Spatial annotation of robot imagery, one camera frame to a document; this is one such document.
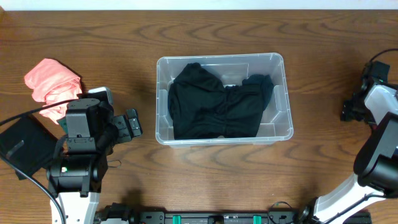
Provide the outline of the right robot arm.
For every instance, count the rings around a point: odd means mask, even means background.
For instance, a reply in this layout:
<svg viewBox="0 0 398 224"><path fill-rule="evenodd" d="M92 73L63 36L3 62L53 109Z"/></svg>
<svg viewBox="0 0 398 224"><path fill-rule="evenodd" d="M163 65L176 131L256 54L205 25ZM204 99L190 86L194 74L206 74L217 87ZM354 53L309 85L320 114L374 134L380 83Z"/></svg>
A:
<svg viewBox="0 0 398 224"><path fill-rule="evenodd" d="M358 152L353 174L330 193L313 199L295 223L371 223L364 209L397 198L397 85L388 64L370 60L361 86L343 103L342 121L363 121L371 135Z"/></svg>

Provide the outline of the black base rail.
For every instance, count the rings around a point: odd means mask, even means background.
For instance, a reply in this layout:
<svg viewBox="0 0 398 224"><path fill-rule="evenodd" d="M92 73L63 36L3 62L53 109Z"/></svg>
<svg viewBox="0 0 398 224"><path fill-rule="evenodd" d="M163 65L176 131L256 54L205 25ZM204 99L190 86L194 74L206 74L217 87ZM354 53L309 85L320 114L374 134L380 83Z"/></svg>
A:
<svg viewBox="0 0 398 224"><path fill-rule="evenodd" d="M289 224L320 223L309 214L299 215L294 209L279 209L270 212L203 213L165 212L162 210L135 211L126 205L113 203L93 220L94 224Z"/></svg>

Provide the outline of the large black garment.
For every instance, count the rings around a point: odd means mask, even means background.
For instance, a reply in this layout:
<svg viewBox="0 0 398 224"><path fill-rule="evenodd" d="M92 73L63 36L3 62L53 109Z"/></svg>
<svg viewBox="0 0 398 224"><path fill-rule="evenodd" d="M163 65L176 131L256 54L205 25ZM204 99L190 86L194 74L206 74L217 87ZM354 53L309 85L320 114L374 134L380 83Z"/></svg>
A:
<svg viewBox="0 0 398 224"><path fill-rule="evenodd" d="M254 138L262 113L231 113L226 86L199 63L189 63L170 85L168 110L176 140Z"/></svg>

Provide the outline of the black garment with tape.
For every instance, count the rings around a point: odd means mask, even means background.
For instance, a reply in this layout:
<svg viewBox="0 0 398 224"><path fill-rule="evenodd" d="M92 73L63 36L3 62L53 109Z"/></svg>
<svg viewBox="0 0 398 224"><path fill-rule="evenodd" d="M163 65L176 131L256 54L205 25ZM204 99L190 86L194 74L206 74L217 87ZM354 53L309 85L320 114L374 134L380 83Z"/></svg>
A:
<svg viewBox="0 0 398 224"><path fill-rule="evenodd" d="M33 116L26 116L1 133L1 154L27 175L48 169L58 139Z"/></svg>

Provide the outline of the clear plastic storage container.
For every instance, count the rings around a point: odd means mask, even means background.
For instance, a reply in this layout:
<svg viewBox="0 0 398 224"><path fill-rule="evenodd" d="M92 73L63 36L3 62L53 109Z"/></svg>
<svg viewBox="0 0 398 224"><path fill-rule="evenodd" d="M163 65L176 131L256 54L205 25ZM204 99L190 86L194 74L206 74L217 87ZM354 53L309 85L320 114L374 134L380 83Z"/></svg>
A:
<svg viewBox="0 0 398 224"><path fill-rule="evenodd" d="M199 63L205 70L219 78L224 86L240 85L251 75L269 75L274 89L271 100L262 114L254 138L223 138L176 140L173 121L168 111L170 85L189 63ZM237 144L273 144L289 140L294 126L289 102L283 57L275 52L236 55L201 55L162 57L156 64L155 138L170 147L193 147Z"/></svg>

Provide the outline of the navy garment with tape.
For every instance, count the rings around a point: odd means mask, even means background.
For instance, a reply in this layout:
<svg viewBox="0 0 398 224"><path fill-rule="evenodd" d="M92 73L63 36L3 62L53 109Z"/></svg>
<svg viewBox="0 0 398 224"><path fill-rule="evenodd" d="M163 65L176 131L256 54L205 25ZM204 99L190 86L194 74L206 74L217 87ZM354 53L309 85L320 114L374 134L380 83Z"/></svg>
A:
<svg viewBox="0 0 398 224"><path fill-rule="evenodd" d="M269 75L251 75L240 85L225 88L225 104L231 113L262 113L271 100L273 89Z"/></svg>

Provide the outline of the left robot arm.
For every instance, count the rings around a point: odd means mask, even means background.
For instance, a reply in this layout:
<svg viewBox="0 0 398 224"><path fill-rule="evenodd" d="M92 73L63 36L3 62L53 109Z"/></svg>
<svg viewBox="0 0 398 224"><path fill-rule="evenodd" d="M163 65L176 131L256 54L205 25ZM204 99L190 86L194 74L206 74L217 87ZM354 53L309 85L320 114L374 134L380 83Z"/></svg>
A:
<svg viewBox="0 0 398 224"><path fill-rule="evenodd" d="M93 223L107 156L117 144L142 135L135 109L114 115L108 101L74 100L67 105L68 133L56 147L47 171L53 223Z"/></svg>

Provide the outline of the dark green garment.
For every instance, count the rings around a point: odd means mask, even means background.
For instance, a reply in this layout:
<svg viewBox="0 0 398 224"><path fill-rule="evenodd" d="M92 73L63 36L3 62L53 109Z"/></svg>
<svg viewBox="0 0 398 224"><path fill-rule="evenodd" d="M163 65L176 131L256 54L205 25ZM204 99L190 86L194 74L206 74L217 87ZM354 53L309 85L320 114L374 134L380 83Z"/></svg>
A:
<svg viewBox="0 0 398 224"><path fill-rule="evenodd" d="M57 123L61 126L61 128L63 129L63 131L68 134L68 126L67 126L67 121L66 121L66 117L64 116L61 119L57 120Z"/></svg>

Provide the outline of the pink shirt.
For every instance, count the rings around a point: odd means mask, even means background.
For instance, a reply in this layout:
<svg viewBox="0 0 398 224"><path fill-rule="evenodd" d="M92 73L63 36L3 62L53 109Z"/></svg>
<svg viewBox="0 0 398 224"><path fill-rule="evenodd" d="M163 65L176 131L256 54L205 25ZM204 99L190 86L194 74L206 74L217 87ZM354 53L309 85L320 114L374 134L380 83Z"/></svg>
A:
<svg viewBox="0 0 398 224"><path fill-rule="evenodd" d="M46 105L75 100L83 93L80 77L50 58L39 62L24 76L24 81L33 90L32 98Z"/></svg>

